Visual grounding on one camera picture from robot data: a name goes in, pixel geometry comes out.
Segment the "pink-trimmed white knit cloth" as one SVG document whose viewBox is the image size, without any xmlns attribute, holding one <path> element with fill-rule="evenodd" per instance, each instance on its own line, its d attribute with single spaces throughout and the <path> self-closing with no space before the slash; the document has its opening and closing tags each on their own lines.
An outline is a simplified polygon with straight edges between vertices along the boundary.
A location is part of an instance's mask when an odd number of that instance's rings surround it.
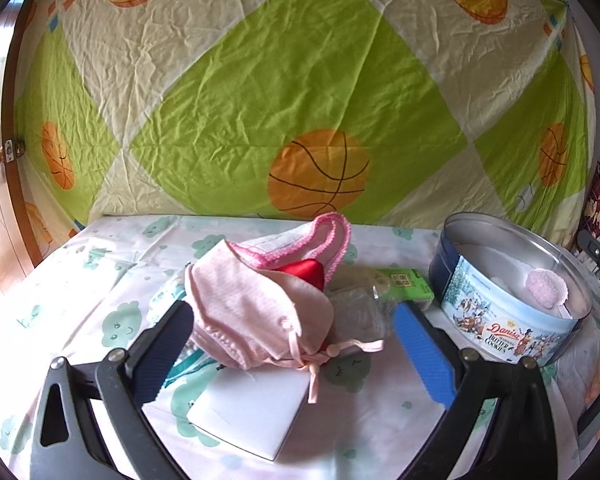
<svg viewBox="0 0 600 480">
<path fill-rule="evenodd" d="M 256 269 L 274 270 L 312 259 L 321 263 L 328 283 L 349 248 L 351 223 L 338 212 L 320 214 L 289 231 L 230 243 L 239 258 Z"/>
</svg>

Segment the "clear plastic bag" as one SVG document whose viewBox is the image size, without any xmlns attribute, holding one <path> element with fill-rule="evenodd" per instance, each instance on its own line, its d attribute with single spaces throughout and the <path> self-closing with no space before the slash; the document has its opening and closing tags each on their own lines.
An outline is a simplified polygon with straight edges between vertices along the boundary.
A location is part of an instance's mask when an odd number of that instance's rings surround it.
<svg viewBox="0 0 600 480">
<path fill-rule="evenodd" d="M 341 289 L 329 296 L 334 307 L 333 340 L 372 342 L 393 333 L 395 301 L 381 299 L 373 289 Z"/>
</svg>

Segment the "red embroidered satin pouch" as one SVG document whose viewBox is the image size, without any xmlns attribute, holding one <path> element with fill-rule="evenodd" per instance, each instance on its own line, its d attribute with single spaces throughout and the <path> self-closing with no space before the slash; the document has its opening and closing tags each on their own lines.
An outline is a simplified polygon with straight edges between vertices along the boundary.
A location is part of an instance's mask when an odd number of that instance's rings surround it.
<svg viewBox="0 0 600 480">
<path fill-rule="evenodd" d="M 300 280 L 305 281 L 319 290 L 325 288 L 324 266 L 315 259 L 304 259 L 286 263 L 283 266 L 276 268 L 276 271 L 300 278 Z"/>
</svg>

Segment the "brown wooden door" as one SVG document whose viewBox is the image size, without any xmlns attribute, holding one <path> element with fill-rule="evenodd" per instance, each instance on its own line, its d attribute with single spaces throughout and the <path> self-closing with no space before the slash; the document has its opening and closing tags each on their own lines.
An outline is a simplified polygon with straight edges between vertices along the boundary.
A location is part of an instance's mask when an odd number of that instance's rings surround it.
<svg viewBox="0 0 600 480">
<path fill-rule="evenodd" d="M 0 12 L 0 146 L 15 134 L 19 48 L 32 0 L 9 0 Z M 24 280 L 42 261 L 24 200 L 18 158 L 0 168 L 0 292 Z"/>
</svg>

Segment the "round Danish cookie tin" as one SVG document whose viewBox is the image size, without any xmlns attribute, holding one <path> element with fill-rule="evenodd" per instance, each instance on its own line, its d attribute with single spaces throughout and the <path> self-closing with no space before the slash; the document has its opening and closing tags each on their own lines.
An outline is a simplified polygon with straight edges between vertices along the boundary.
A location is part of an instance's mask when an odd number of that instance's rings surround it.
<svg viewBox="0 0 600 480">
<path fill-rule="evenodd" d="M 530 304 L 524 287 L 533 269 L 557 273 L 568 286 L 555 318 Z M 577 260 L 518 224 L 478 212 L 458 212 L 443 223 L 429 266 L 429 283 L 442 311 L 472 344 L 501 361 L 557 360 L 592 309 Z"/>
</svg>

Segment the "cotton swab packet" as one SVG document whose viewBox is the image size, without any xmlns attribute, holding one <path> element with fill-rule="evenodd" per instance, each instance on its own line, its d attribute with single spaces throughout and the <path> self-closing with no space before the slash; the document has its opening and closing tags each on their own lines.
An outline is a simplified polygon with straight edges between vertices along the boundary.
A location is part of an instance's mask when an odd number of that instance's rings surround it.
<svg viewBox="0 0 600 480">
<path fill-rule="evenodd" d="M 176 304 L 176 312 L 169 315 L 166 326 L 160 330 L 158 341 L 168 350 L 174 362 L 166 374 L 163 387 L 169 387 L 179 379 L 197 374 L 207 367 L 214 367 L 215 361 L 207 352 L 198 347 L 190 336 L 193 329 L 193 312 L 185 302 L 186 289 L 184 270 L 173 271 L 158 288 L 149 301 L 146 325 L 154 327 L 162 324 L 162 318 Z"/>
</svg>

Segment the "cloud print table cloth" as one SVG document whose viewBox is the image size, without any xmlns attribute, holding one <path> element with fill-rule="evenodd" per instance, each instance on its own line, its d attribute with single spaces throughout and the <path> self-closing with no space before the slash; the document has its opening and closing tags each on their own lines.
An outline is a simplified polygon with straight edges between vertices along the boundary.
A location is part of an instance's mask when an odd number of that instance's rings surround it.
<svg viewBox="0 0 600 480">
<path fill-rule="evenodd" d="M 50 361 L 102 359 L 131 343 L 155 304 L 170 304 L 186 264 L 219 240 L 290 229 L 287 221 L 108 217 L 57 248 L 9 297 L 0 323 L 0 456 L 27 478 L 38 395 Z M 194 479 L 393 479 L 438 421 L 401 347 L 326 366 L 317 404 L 305 405 L 277 460 L 213 441 L 187 420 L 215 375 L 203 356 L 145 408 L 151 425 Z"/>
</svg>

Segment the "pink fluffy powder puff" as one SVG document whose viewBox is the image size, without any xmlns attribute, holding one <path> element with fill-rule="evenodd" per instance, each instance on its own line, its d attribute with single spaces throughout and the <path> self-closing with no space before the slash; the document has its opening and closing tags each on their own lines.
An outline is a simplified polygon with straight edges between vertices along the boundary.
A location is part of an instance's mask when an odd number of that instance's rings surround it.
<svg viewBox="0 0 600 480">
<path fill-rule="evenodd" d="M 555 318 L 568 318 L 562 312 L 568 299 L 569 290 L 563 278 L 546 269 L 533 269 L 526 277 L 524 287 L 530 295 L 530 304 Z"/>
</svg>

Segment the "green cream sports bedsheet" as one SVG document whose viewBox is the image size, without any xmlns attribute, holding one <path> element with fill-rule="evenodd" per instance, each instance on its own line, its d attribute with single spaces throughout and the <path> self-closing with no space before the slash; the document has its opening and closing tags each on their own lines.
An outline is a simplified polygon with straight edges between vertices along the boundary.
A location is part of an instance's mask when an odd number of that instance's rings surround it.
<svg viewBox="0 0 600 480">
<path fill-rule="evenodd" d="M 574 237 L 594 87 L 564 0 L 33 0 L 15 127 L 48 254 L 203 214 Z"/>
</svg>

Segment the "green tissue pack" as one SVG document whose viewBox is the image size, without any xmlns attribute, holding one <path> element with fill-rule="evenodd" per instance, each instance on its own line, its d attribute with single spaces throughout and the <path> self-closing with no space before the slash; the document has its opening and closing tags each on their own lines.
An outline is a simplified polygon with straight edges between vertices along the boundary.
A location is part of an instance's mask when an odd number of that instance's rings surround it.
<svg viewBox="0 0 600 480">
<path fill-rule="evenodd" d="M 369 268 L 344 266 L 332 277 L 326 292 L 365 292 L 375 300 L 400 304 L 411 301 L 426 310 L 434 301 L 434 292 L 424 274 L 410 268 Z"/>
</svg>

